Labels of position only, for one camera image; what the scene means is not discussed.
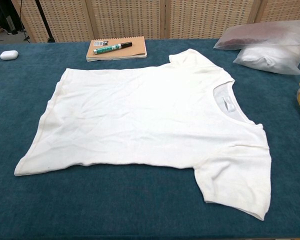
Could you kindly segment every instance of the white t-shirt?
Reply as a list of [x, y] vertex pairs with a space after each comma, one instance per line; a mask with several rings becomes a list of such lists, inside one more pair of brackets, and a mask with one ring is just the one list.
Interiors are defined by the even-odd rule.
[[158, 67], [66, 69], [16, 176], [72, 165], [194, 168], [207, 203], [263, 220], [271, 198], [266, 133], [241, 111], [222, 68], [193, 49]]

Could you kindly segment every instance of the marker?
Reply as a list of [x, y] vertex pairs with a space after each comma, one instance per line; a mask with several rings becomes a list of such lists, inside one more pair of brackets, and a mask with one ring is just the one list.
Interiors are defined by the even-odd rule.
[[125, 42], [125, 43], [119, 43], [119, 44], [112, 45], [112, 46], [106, 46], [106, 47], [94, 49], [93, 54], [103, 54], [103, 53], [107, 53], [107, 52], [111, 52], [111, 51], [119, 50], [119, 49], [124, 49], [124, 48], [131, 47], [131, 46], [132, 46], [131, 41]]

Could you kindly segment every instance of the spiral notebook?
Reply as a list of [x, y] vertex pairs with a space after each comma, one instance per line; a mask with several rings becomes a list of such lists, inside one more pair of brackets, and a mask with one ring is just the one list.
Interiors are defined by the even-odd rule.
[[[102, 54], [94, 54], [94, 49], [104, 48], [115, 44], [132, 42], [132, 46], [123, 49], [109, 51]], [[97, 60], [118, 60], [145, 58], [147, 56], [146, 43], [144, 36], [123, 37], [123, 38], [103, 38], [95, 39], [90, 42], [86, 60], [88, 62]]]

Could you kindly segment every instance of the woven panel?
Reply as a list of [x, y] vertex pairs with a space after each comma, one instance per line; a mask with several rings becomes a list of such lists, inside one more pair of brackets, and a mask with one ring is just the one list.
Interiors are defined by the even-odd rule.
[[91, 0], [96, 38], [163, 37], [164, 0]]
[[231, 26], [248, 23], [254, 0], [171, 0], [167, 38], [219, 38]]
[[257, 22], [300, 20], [300, 0], [268, 0]]
[[[83, 42], [94, 38], [85, 0], [40, 0], [56, 42]], [[22, 0], [22, 13], [35, 42], [46, 43], [48, 33], [35, 0]]]

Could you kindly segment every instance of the blue felt surface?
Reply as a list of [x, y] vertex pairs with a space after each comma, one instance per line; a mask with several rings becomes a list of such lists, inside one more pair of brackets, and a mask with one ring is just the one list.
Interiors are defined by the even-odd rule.
[[[87, 42], [0, 45], [0, 53], [19, 51], [16, 60], [0, 60], [0, 238], [300, 237], [300, 76], [237, 65], [239, 51], [214, 50], [215, 42], [147, 40], [147, 58], [95, 62], [86, 62]], [[159, 66], [188, 48], [232, 75], [242, 110], [264, 126], [272, 156], [265, 221], [204, 203], [192, 169], [94, 165], [14, 176], [66, 68]]]

